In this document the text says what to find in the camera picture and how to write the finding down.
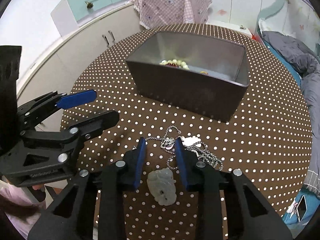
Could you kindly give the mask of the left hand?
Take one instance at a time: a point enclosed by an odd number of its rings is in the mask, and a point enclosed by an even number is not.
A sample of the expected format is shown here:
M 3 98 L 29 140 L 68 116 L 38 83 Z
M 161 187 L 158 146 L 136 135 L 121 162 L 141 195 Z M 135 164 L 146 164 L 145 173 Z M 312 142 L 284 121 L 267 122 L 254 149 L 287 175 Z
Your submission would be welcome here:
M 45 192 L 46 188 L 44 184 L 41 185 L 34 185 L 32 186 L 34 192 Z

